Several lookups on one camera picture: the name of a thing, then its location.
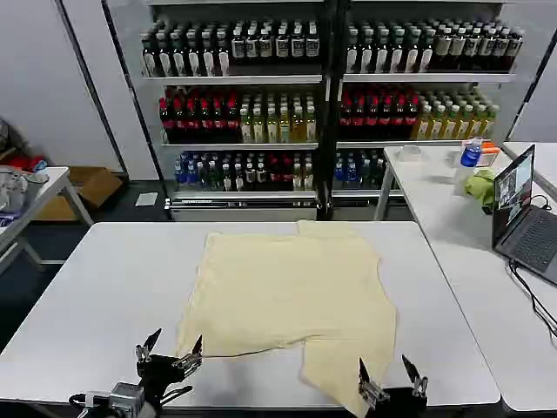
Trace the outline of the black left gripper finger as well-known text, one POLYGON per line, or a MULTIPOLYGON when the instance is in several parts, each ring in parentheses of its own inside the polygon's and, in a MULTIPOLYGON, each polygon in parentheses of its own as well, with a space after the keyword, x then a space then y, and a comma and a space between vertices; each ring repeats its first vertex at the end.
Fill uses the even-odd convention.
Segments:
POLYGON ((162 329, 159 328, 147 337, 143 345, 136 345, 135 353, 137 362, 148 362, 151 360, 151 351, 155 347, 161 332, 162 329))
POLYGON ((192 350, 186 355, 180 357, 173 362, 172 366, 181 368, 183 370, 195 370, 201 366, 202 363, 202 346, 203 337, 199 335, 192 350))

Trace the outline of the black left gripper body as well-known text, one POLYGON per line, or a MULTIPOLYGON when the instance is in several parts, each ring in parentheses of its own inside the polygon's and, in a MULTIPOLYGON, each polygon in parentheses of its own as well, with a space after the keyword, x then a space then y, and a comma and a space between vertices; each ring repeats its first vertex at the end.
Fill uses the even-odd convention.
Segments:
POLYGON ((154 408, 178 398, 192 391, 191 385, 173 389, 166 393, 167 388, 175 383, 185 380, 185 371, 173 367, 177 358, 152 354, 148 362, 137 362, 137 371, 140 381, 138 385, 144 389, 144 399, 154 408))

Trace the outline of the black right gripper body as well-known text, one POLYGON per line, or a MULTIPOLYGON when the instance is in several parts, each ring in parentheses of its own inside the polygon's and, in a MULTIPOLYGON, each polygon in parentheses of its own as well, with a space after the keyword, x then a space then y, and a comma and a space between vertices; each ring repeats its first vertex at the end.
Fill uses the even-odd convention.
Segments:
POLYGON ((387 399, 377 403, 378 417, 422 417, 427 408, 425 392, 415 392, 413 388, 387 388, 387 399))

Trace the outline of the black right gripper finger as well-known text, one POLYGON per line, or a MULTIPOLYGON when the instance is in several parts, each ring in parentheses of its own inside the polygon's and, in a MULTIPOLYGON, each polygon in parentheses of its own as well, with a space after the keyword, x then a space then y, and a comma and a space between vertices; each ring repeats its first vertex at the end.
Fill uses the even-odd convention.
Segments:
POLYGON ((382 403, 390 400, 390 395, 369 376, 361 358, 359 358, 359 394, 366 403, 382 403))
POLYGON ((405 356, 401 355, 408 377, 413 384, 413 396, 426 397, 429 380, 426 376, 421 376, 416 366, 405 356))

